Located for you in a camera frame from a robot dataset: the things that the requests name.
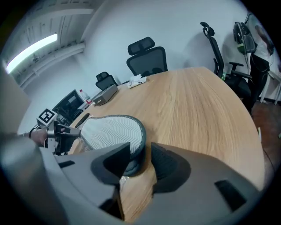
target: paper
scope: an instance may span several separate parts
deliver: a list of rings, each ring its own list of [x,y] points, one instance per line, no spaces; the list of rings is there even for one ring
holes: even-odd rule
[[[141,77],[141,74],[139,74],[137,76],[132,76],[132,77],[130,77],[130,81],[128,82],[128,88],[135,87],[135,86],[140,85],[145,82],[146,82],[146,76]]]

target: chair armrest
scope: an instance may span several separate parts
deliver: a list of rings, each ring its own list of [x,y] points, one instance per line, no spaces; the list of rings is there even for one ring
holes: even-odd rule
[[[236,62],[229,62],[229,64],[231,64],[231,65],[236,65],[236,66],[244,66],[243,64],[241,64],[241,63],[236,63]]]
[[[251,75],[248,75],[248,74],[242,73],[242,72],[238,72],[238,71],[235,71],[235,70],[231,71],[231,75],[233,75],[233,74],[236,75],[236,76],[239,76],[239,77],[244,77],[244,78],[252,79]]]

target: person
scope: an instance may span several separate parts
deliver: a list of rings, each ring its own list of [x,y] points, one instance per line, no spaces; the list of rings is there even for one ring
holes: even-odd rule
[[[274,46],[265,29],[254,14],[250,13],[248,15],[246,25],[256,43],[256,51],[252,53],[250,57],[250,75],[252,76],[252,80],[249,80],[248,85],[251,90],[251,96],[249,98],[244,98],[242,102],[249,113],[252,114],[252,108],[267,81],[267,73],[270,70],[269,61],[270,56],[274,52]]]

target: chair headrest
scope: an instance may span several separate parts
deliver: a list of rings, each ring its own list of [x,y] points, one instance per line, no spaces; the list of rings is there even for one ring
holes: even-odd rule
[[[146,37],[128,46],[129,55],[136,55],[142,51],[146,51],[155,46],[151,37]]]
[[[98,81],[100,81],[100,80],[106,78],[107,76],[109,76],[108,72],[105,72],[105,71],[104,71],[104,72],[102,72],[102,73],[96,75],[96,78],[97,78]]]
[[[200,23],[204,28],[203,28],[203,33],[205,34],[206,37],[208,36],[214,36],[215,35],[215,31],[213,30],[212,27],[210,27],[208,25],[208,23],[205,22],[201,22]]]

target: mesh chair back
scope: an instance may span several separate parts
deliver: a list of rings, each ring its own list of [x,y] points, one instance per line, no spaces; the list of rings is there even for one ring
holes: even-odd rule
[[[104,91],[105,89],[107,89],[108,87],[112,86],[112,85],[116,85],[118,86],[118,84],[115,82],[114,78],[112,75],[108,75],[107,77],[103,78],[102,80],[96,82],[96,86],[101,89],[102,91]]]
[[[102,73],[96,75],[96,78],[97,78],[98,81],[100,81],[100,80],[106,78],[107,76],[109,76],[108,72],[105,72],[105,71],[104,71],[104,72],[102,72]]]
[[[128,46],[128,52],[133,57],[127,60],[127,65],[136,76],[149,76],[168,71],[166,52],[163,47],[155,47],[155,42],[146,37]]]
[[[217,70],[216,74],[218,75],[218,77],[221,77],[223,74],[224,62],[223,62],[223,57],[221,56],[221,53],[220,53],[219,46],[216,42],[216,39],[213,38],[213,36],[215,35],[215,31],[213,30],[213,28],[211,28],[205,22],[201,22],[200,24],[204,27],[203,33],[209,39],[213,52],[216,57],[216,62],[217,62],[217,66],[218,66],[218,70]]]

